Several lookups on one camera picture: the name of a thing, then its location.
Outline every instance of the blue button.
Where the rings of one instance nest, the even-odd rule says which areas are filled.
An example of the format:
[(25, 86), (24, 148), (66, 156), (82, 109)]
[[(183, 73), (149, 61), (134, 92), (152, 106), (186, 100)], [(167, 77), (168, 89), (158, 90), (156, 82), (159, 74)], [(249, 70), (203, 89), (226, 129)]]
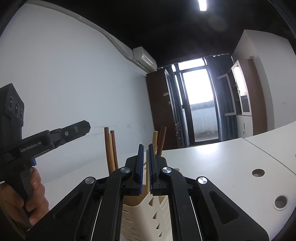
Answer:
[(32, 166), (36, 166), (37, 165), (36, 160), (35, 160), (34, 157), (31, 157), (31, 164), (32, 164)]

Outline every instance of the round hole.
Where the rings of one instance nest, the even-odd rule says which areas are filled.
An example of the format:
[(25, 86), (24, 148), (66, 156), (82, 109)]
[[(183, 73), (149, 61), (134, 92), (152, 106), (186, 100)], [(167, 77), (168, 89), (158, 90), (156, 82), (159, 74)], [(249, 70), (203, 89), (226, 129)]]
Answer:
[(20, 110), (20, 119), (21, 120), (22, 120), (23, 114), (24, 114), (24, 111), (23, 110)]
[(13, 108), (13, 97), (12, 96), (10, 96), (10, 98), (9, 98), (8, 106), (9, 106), (10, 109)]
[(17, 102), (15, 103), (15, 116), (18, 116), (18, 104), (17, 104)]
[(277, 210), (283, 210), (288, 204), (288, 198), (284, 195), (278, 196), (274, 201), (274, 207)]
[(265, 171), (262, 169), (255, 169), (254, 171), (252, 171), (252, 175), (254, 177), (261, 177), (265, 174)]

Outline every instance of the human hand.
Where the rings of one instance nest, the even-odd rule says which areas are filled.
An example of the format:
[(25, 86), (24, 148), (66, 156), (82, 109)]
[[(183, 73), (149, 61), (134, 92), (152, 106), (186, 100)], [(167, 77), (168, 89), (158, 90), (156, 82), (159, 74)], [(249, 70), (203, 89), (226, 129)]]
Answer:
[[(45, 187), (41, 183), (41, 177), (36, 168), (32, 167), (33, 172), (30, 178), (30, 184), (33, 189), (33, 195), (25, 204), (28, 212), (32, 212), (29, 217), (32, 225), (36, 224), (41, 218), (48, 213), (48, 201), (46, 200)], [(0, 202), (8, 215), (16, 222), (26, 227), (24, 219), (21, 217), (18, 207), (24, 206), (24, 200), (20, 195), (8, 184), (0, 185)]]

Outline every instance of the camera lens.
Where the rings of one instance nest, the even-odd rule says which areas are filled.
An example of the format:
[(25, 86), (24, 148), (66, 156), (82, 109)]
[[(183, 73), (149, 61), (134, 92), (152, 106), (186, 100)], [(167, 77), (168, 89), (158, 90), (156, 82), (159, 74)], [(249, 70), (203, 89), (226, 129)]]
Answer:
[(20, 119), (21, 120), (22, 120), (23, 114), (24, 114), (24, 111), (23, 110), (20, 110)]
[(13, 97), (12, 96), (9, 98), (8, 106), (10, 109), (13, 108)]
[(15, 116), (18, 116), (18, 104), (15, 103)]

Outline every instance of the wooden stick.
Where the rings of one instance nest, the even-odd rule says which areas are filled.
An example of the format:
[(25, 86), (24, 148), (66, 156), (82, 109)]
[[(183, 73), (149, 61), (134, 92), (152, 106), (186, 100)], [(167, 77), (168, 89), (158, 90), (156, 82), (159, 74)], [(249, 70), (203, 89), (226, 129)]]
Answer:
[(158, 140), (158, 145), (157, 145), (157, 152), (156, 155), (161, 156), (163, 152), (163, 144), (165, 143), (165, 133), (166, 133), (166, 127), (162, 126), (160, 129), (160, 134), (159, 134), (159, 140)]
[(115, 170), (117, 170), (118, 169), (118, 160), (117, 160), (116, 143), (115, 143), (115, 131), (110, 131), (110, 133), (111, 133), (111, 139), (112, 139), (114, 165), (115, 165)]
[(149, 181), (149, 151), (146, 150), (146, 191), (150, 192), (150, 181)]
[(157, 150), (157, 135), (158, 135), (158, 132), (153, 131), (152, 144), (153, 144), (154, 153), (156, 153), (156, 150)]
[(105, 147), (106, 147), (107, 165), (108, 165), (108, 171), (109, 171), (109, 175), (110, 175), (113, 171), (112, 171), (112, 162), (111, 162), (111, 156), (110, 156), (109, 127), (104, 128), (104, 133), (105, 133)]
[(113, 147), (112, 147), (112, 135), (109, 133), (109, 143), (110, 143), (110, 156), (112, 162), (112, 171), (115, 171), (114, 156), (113, 156)]

